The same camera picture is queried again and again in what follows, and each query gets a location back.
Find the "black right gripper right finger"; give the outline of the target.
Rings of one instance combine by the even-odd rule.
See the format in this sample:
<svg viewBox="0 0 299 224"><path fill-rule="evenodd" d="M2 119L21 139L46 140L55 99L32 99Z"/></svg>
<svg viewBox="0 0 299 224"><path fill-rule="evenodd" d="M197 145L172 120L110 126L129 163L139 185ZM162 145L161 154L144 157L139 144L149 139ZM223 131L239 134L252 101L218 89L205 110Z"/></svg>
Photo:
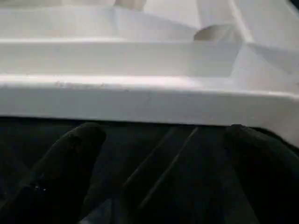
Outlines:
<svg viewBox="0 0 299 224"><path fill-rule="evenodd" d="M299 150L243 125L226 128L223 145L259 223L299 222Z"/></svg>

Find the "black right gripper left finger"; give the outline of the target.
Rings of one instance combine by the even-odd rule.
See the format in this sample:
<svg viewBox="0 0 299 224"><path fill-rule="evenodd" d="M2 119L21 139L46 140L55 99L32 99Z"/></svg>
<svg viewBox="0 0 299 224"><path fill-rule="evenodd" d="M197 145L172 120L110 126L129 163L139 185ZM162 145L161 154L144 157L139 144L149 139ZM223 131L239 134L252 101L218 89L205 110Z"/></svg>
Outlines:
<svg viewBox="0 0 299 224"><path fill-rule="evenodd" d="M97 123L61 136L0 209L2 224L76 224L106 140Z"/></svg>

